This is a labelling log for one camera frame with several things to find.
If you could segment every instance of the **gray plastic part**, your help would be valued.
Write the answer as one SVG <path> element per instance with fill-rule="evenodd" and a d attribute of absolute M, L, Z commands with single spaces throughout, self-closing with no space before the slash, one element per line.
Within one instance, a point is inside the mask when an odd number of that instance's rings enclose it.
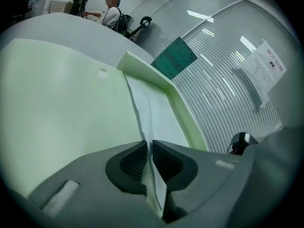
<path fill-rule="evenodd" d="M 50 217 L 56 217 L 76 192 L 78 187 L 79 183 L 72 180 L 67 181 L 64 187 L 44 206 L 42 211 Z"/>
<path fill-rule="evenodd" d="M 38 227 L 42 228 L 71 228 L 70 226 L 58 223 L 55 219 L 44 214 L 37 207 L 30 204 L 24 197 L 14 190 L 9 190 L 10 195 L 15 200 L 18 207 L 22 208 L 27 217 L 35 223 Z"/>
<path fill-rule="evenodd" d="M 190 185 L 169 194 L 175 208 L 187 214 L 208 201 L 222 187 L 241 159 L 238 155 L 205 152 L 165 141 L 158 142 L 192 158 L 198 165 L 198 174 Z"/>
<path fill-rule="evenodd" d="M 146 196 L 122 192 L 105 173 L 110 158 L 140 143 L 78 158 L 40 184 L 29 196 L 29 202 L 42 209 L 71 180 L 80 185 L 56 215 L 57 222 L 84 228 L 162 227 L 164 222 L 147 205 Z"/>
<path fill-rule="evenodd" d="M 176 206 L 189 211 L 192 208 L 192 212 L 168 227 L 257 226 L 282 201 L 297 175 L 304 154 L 303 130 L 284 128 L 260 144 L 247 147 L 231 175 L 208 198 L 202 194 L 201 170 L 188 188 L 169 194 Z M 175 149 L 182 152 L 179 146 Z M 184 154 L 195 158 L 190 152 L 187 149 Z M 202 155 L 198 156 L 197 160 L 202 161 Z M 214 174 L 207 169 L 203 172 L 206 178 L 208 173 Z"/>

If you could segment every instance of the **man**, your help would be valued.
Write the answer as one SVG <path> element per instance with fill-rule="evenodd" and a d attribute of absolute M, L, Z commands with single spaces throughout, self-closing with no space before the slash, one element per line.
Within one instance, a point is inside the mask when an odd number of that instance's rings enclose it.
<path fill-rule="evenodd" d="M 121 0 L 105 0 L 108 5 L 108 9 L 103 12 L 89 12 L 86 11 L 82 16 L 94 15 L 99 18 L 96 23 L 107 26 L 108 28 L 113 28 L 121 15 L 119 10 L 119 4 Z"/>
<path fill-rule="evenodd" d="M 73 2 L 74 4 L 70 11 L 70 14 L 77 16 L 79 14 L 79 9 L 83 8 L 86 5 L 87 0 L 73 0 Z"/>

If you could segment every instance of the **light green panel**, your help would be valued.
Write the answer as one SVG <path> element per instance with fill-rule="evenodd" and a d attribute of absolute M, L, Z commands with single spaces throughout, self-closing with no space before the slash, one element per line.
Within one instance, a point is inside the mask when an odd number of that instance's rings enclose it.
<path fill-rule="evenodd" d="M 163 90 L 169 98 L 172 109 L 186 135 L 190 147 L 203 151 L 208 150 L 205 139 L 193 114 L 172 81 L 129 51 L 125 53 L 117 69 Z"/>
<path fill-rule="evenodd" d="M 82 155 L 142 139 L 125 77 L 114 67 L 27 39 L 12 41 L 0 59 L 2 170 L 24 197 Z"/>

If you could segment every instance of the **white paper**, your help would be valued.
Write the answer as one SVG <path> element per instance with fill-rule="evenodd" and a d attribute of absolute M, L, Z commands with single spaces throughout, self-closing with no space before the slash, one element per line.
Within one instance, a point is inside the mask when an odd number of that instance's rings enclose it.
<path fill-rule="evenodd" d="M 145 136 L 145 140 L 148 143 L 150 150 L 152 140 L 163 140 L 170 143 L 189 147 L 186 136 L 176 119 L 176 116 L 172 110 L 167 95 L 159 88 L 144 82 L 140 79 L 126 76 L 128 84 L 132 91 L 134 103 L 139 113 L 142 132 Z M 148 164 L 146 174 L 149 178 L 154 178 L 153 183 L 155 185 L 155 202 L 158 202 L 160 210 L 156 210 L 156 213 L 163 212 L 167 185 L 163 181 L 156 166 L 152 161 L 152 153 L 148 154 Z"/>
<path fill-rule="evenodd" d="M 246 73 L 261 98 L 263 107 L 270 99 L 268 92 L 287 71 L 275 51 L 265 41 L 242 64 Z"/>

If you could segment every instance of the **ribbed glass panel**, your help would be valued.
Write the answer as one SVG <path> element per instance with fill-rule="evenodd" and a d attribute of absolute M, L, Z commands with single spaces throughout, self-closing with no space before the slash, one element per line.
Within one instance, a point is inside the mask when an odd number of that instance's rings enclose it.
<path fill-rule="evenodd" d="M 169 0 L 149 0 L 146 3 L 146 6 L 134 16 L 134 22 L 131 24 L 130 30 L 133 31 L 137 27 L 139 27 L 143 17 L 151 16 L 159 7 L 164 5 L 167 1 Z"/>
<path fill-rule="evenodd" d="M 132 16 L 133 18 L 139 13 L 139 11 L 141 11 L 142 9 L 144 9 L 146 7 L 147 4 L 149 4 L 151 0 L 144 0 L 141 2 L 141 4 L 139 6 L 137 6 L 132 13 L 130 13 L 130 16 Z"/>
<path fill-rule="evenodd" d="M 287 70 L 297 44 L 267 12 L 242 1 L 206 21 L 184 40 L 198 59 L 172 81 L 180 89 L 213 152 L 227 151 L 231 137 L 246 131 L 266 136 L 282 125 L 275 108 L 260 99 L 238 68 L 264 40 Z"/>
<path fill-rule="evenodd" d="M 157 57 L 178 36 L 235 1 L 171 0 L 152 15 L 151 25 L 141 30 L 136 44 Z"/>

